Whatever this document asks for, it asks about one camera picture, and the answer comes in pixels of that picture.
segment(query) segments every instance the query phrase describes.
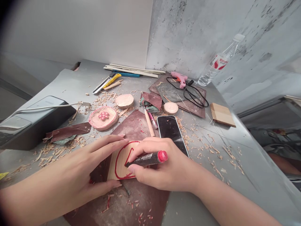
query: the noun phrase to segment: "white charging cable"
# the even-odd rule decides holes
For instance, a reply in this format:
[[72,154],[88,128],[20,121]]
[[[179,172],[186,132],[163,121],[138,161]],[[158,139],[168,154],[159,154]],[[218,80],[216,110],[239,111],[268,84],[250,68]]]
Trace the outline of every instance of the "white charging cable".
[[69,105],[55,105],[55,106],[46,106],[46,107],[39,107],[39,108],[26,108],[26,109],[19,109],[16,110],[14,113],[12,113],[7,119],[5,119],[4,121],[10,119],[11,117],[13,117],[14,115],[22,112],[22,111],[28,111],[28,110],[41,110],[41,109],[47,109],[47,108],[57,108],[57,107],[68,107],[68,106],[72,106],[72,105],[81,105],[81,106],[91,106],[90,103],[88,102],[78,102],[78,103],[74,103],[74,104],[69,104]]

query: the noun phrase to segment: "pink hot glue gun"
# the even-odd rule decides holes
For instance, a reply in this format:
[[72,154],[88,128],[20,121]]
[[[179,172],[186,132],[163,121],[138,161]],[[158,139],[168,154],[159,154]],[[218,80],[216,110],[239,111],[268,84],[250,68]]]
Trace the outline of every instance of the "pink hot glue gun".
[[177,78],[177,81],[180,82],[180,89],[183,89],[186,86],[186,80],[188,79],[187,76],[182,75],[178,72],[171,72],[170,73],[172,77]]

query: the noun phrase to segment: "blue handle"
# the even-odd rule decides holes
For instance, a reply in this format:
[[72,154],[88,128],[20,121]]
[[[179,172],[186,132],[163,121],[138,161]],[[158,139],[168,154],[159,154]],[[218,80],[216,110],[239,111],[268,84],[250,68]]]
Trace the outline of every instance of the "blue handle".
[[117,70],[112,70],[112,72],[117,72],[117,73],[121,74],[121,76],[135,77],[135,78],[140,77],[140,75],[138,75],[138,74],[125,73],[125,72],[120,72],[120,71],[117,71]]

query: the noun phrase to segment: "box cutter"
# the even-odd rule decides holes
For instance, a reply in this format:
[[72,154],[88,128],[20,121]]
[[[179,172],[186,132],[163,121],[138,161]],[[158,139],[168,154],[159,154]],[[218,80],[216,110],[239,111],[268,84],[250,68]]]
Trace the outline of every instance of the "box cutter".
[[93,90],[93,94],[97,94],[100,90],[102,90],[103,88],[108,87],[110,84],[112,84],[112,82],[114,82],[117,78],[119,78],[121,76],[121,74],[118,73],[111,73],[108,77],[106,77],[104,79],[104,81],[102,83],[100,83],[95,90]]

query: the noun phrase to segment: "bottle cap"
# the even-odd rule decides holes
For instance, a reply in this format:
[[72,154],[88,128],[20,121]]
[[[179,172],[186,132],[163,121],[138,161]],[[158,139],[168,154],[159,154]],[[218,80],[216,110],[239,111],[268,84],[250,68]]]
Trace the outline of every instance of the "bottle cap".
[[241,42],[241,41],[243,41],[244,38],[245,38],[244,35],[242,35],[242,34],[236,34],[236,35],[234,36],[234,38],[233,38],[233,41]]
[[166,151],[159,151],[158,152],[158,159],[162,163],[165,162],[168,159]]

